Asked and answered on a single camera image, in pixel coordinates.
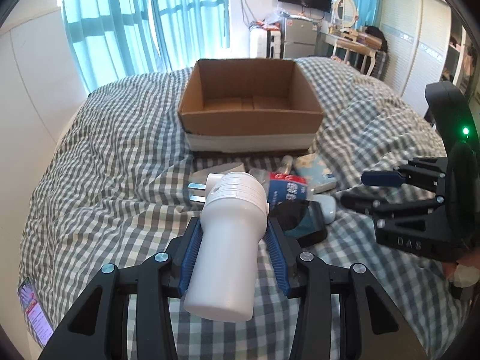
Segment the right hand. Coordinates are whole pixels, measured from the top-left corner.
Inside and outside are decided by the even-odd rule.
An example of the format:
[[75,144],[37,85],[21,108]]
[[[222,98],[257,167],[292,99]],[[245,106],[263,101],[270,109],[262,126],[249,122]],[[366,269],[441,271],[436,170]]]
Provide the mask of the right hand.
[[467,253],[456,262],[443,262],[443,274],[454,298],[469,301],[479,282],[479,250]]

